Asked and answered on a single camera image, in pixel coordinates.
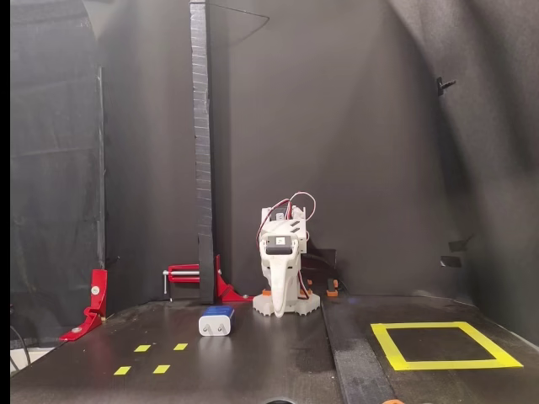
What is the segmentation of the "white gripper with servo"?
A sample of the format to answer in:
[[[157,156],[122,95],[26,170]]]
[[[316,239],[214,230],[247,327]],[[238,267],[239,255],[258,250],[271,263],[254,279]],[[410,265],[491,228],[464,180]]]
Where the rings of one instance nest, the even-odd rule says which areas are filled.
[[[297,282],[299,239],[296,235],[263,235],[259,253],[263,275],[271,291],[273,312],[281,318],[286,313],[289,289]]]

